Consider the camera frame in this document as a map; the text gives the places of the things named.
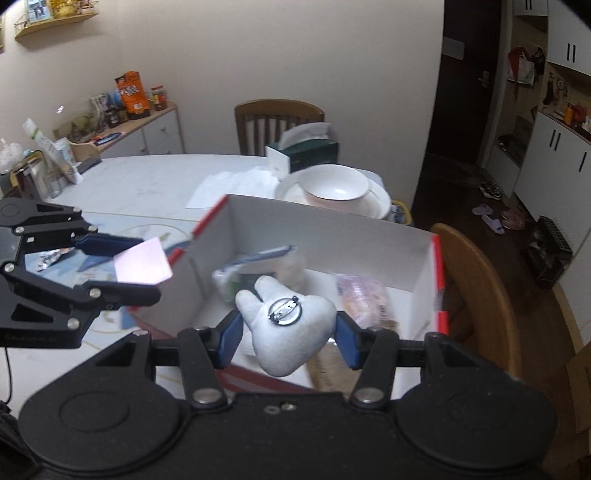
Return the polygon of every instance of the black cable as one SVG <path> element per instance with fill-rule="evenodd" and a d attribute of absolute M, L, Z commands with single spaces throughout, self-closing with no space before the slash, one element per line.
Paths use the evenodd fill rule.
<path fill-rule="evenodd" d="M 4 356 L 6 357 L 6 367 L 8 369 L 8 399 L 4 402 L 8 405 L 12 400 L 12 369 L 10 368 L 10 359 L 8 358 L 8 348 L 4 347 Z"/>

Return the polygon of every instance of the orange snack box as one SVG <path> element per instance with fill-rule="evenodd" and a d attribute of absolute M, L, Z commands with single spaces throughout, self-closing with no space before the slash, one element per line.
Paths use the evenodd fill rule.
<path fill-rule="evenodd" d="M 150 116 L 150 103 L 139 79 L 139 72 L 127 72 L 116 78 L 121 101 L 125 105 L 130 120 Z"/>

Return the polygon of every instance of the white marble table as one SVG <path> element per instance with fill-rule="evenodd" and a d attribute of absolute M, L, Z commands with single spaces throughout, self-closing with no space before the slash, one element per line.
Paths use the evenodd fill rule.
<path fill-rule="evenodd" d="M 207 210 L 186 209 L 185 205 L 205 177 L 221 171 L 240 172 L 266 165 L 265 157 L 237 155 L 110 158 L 85 172 L 80 184 L 67 186 L 53 202 L 80 207 L 87 221 L 97 225 L 104 233 L 151 238 L 148 231 L 145 233 L 147 236 L 144 236 L 142 229 L 168 228 L 170 233 L 167 235 L 172 235 L 169 241 L 177 240 L 177 234 L 189 239 L 195 222 Z M 382 179 L 375 173 L 365 170 L 361 172 L 383 185 Z M 64 261 L 50 267 L 43 276 L 72 286 L 82 275 L 68 266 L 75 264 L 77 268 L 81 263 L 84 255 L 81 252 L 76 255 L 71 262 Z M 114 270 L 109 264 L 91 269 L 85 275 L 86 278 L 97 280 L 115 278 Z M 18 415 L 26 399 L 37 390 L 130 331 L 122 325 L 121 312 L 103 312 L 84 336 L 80 349 L 9 349 L 14 379 L 10 403 L 13 413 Z M 248 361 L 238 354 L 237 356 L 239 358 L 235 357 L 235 360 L 238 360 L 238 364 L 249 368 Z M 0 356 L 0 369 L 5 369 L 2 357 L 3 355 Z M 287 380 L 306 384 L 304 378 L 292 378 L 297 374 L 296 372 Z M 178 369 L 159 367 L 156 381 L 173 395 L 183 396 Z M 0 381 L 0 399 L 5 399 L 7 392 L 7 382 Z"/>

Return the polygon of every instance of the slipper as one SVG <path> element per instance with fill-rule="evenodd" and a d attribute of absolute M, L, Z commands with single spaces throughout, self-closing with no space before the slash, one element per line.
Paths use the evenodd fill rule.
<path fill-rule="evenodd" d="M 497 235 L 504 235 L 505 230 L 498 218 L 491 218 L 488 215 L 482 215 L 480 218 L 490 227 L 490 229 Z"/>
<path fill-rule="evenodd" d="M 525 219 L 517 213 L 508 213 L 501 224 L 509 230 L 520 231 L 525 229 Z"/>
<path fill-rule="evenodd" d="M 482 216 L 482 215 L 490 215 L 492 213 L 492 208 L 490 208 L 487 204 L 481 203 L 478 207 L 474 207 L 472 209 L 472 213 L 474 215 Z"/>
<path fill-rule="evenodd" d="M 488 199 L 501 200 L 503 198 L 503 192 L 494 180 L 485 181 L 478 188 Z"/>

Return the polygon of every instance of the blue gripper pad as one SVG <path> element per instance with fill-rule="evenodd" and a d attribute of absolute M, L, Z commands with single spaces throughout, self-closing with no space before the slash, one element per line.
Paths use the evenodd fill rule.
<path fill-rule="evenodd" d="M 337 312 L 335 341 L 347 367 L 353 370 L 358 370 L 363 366 L 355 335 L 359 331 L 361 328 L 354 320 L 343 312 Z"/>
<path fill-rule="evenodd" d="M 221 332 L 220 348 L 213 358 L 213 366 L 216 369 L 224 369 L 234 357 L 238 344 L 242 340 L 243 320 L 239 311 L 234 310 L 234 318 L 230 324 Z"/>

